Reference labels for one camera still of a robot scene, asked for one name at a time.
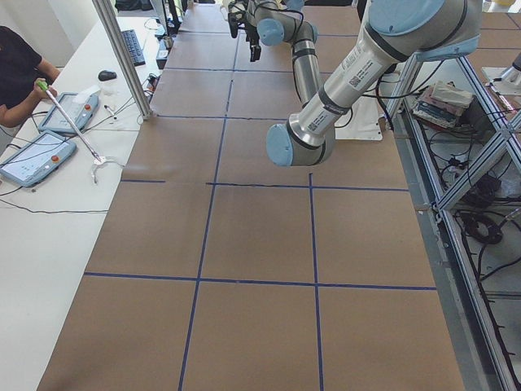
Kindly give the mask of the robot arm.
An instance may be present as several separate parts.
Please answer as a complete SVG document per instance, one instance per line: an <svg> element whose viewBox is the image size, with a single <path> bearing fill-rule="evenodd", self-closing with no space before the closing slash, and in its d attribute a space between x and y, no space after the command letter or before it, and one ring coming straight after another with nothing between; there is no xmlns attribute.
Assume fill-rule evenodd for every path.
<svg viewBox="0 0 521 391"><path fill-rule="evenodd" d="M322 87L315 42L317 32L303 17L295 18L290 10L282 10L274 1L249 1L246 6L245 29L250 43L250 60L260 59L261 45L291 46L291 63L296 93L305 106Z"/></svg>
<svg viewBox="0 0 521 391"><path fill-rule="evenodd" d="M357 45L300 112L270 127L268 157L279 166L323 162L332 153L337 120L392 64L411 56L431 62L469 55L481 21L480 1L373 1Z"/></svg>

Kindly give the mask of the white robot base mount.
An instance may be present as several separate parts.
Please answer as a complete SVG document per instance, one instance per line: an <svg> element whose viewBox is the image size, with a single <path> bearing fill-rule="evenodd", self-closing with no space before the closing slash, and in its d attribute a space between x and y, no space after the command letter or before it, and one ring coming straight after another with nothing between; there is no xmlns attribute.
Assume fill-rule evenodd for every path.
<svg viewBox="0 0 521 391"><path fill-rule="evenodd" d="M381 141L383 136L379 118L376 99L361 97L335 123L335 139Z"/></svg>

